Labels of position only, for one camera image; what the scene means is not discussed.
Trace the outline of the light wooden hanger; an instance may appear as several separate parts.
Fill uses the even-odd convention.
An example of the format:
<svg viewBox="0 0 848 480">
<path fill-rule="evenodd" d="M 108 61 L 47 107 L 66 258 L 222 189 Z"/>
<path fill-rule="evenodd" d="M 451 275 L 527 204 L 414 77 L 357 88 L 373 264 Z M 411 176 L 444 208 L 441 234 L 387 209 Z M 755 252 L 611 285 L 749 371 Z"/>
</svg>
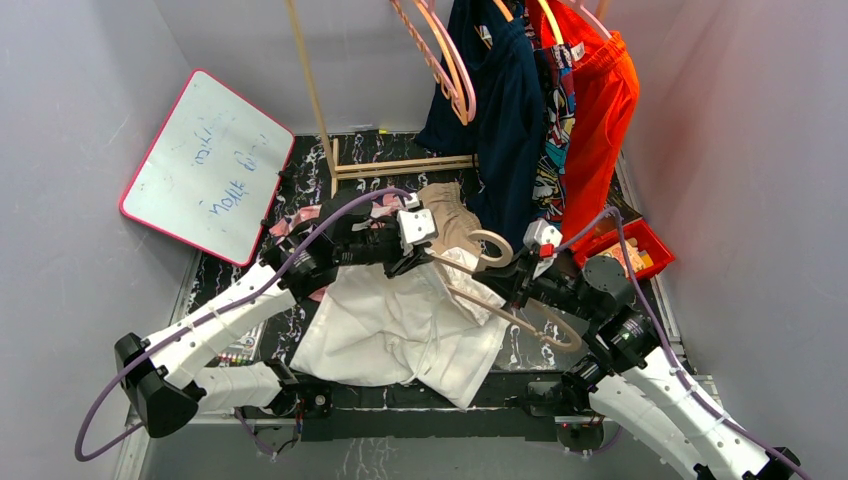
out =
<svg viewBox="0 0 848 480">
<path fill-rule="evenodd" d="M 504 267 L 508 265 L 512 259 L 513 250 L 511 246 L 503 237 L 494 232 L 487 230 L 474 230 L 469 234 L 469 239 L 492 243 L 501 250 L 501 255 L 499 257 L 481 256 L 478 260 L 479 267 Z M 522 320 L 510 311 L 505 311 L 503 308 L 495 308 L 483 299 L 459 290 L 454 286 L 448 285 L 447 289 L 453 296 L 464 299 L 482 309 L 485 309 L 491 314 L 497 315 L 498 317 L 508 321 L 510 324 L 518 326 L 520 329 L 538 339 L 540 342 L 548 344 L 554 350 L 558 350 L 563 353 L 574 353 L 583 346 L 583 340 L 577 332 L 567 322 L 546 310 L 539 301 L 530 299 L 528 304 L 542 313 L 548 321 L 561 328 L 566 333 L 566 342 L 559 341 L 556 338 L 545 334 L 543 331 L 536 330 L 531 323 Z"/>
</svg>

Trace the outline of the white shorts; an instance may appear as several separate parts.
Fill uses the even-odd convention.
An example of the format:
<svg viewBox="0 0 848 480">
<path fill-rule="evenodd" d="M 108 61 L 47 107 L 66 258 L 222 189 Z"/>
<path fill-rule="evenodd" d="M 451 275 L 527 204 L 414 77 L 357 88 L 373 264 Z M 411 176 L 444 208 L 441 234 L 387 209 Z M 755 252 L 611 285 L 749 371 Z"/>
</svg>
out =
<svg viewBox="0 0 848 480">
<path fill-rule="evenodd" d="M 436 262 L 389 279 L 340 268 L 289 365 L 322 380 L 377 387 L 418 380 L 468 408 L 501 348 L 504 299 Z"/>
</svg>

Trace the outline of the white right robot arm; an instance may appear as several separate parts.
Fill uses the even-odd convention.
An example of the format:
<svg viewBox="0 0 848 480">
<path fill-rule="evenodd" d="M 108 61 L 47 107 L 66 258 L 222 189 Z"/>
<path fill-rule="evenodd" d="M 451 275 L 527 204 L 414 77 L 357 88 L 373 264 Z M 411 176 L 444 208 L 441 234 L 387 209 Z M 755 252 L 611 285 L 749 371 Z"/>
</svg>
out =
<svg viewBox="0 0 848 480">
<path fill-rule="evenodd" d="M 576 277 L 542 270 L 524 251 L 473 279 L 511 307 L 536 302 L 587 322 L 588 354 L 548 388 L 530 386 L 529 406 L 548 415 L 594 411 L 610 418 L 687 479 L 789 479 L 800 472 L 786 447 L 751 439 L 666 350 L 651 316 L 632 307 L 637 294 L 615 259 L 595 257 Z"/>
</svg>

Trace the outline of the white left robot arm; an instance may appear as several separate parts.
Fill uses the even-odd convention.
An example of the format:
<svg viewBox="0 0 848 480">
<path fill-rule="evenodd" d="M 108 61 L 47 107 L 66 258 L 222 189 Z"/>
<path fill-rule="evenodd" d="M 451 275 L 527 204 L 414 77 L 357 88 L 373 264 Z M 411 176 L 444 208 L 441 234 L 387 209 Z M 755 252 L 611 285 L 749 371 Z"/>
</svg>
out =
<svg viewBox="0 0 848 480">
<path fill-rule="evenodd" d="M 257 264 L 217 297 L 165 330 L 116 342 L 126 371 L 121 387 L 153 438 L 173 434 L 197 414 L 258 408 L 289 416 L 319 394 L 280 360 L 214 367 L 212 361 L 254 327 L 336 285 L 342 266 L 380 265 L 388 278 L 427 263 L 437 236 L 425 212 L 398 212 L 323 232 L 301 230 L 266 250 Z"/>
</svg>

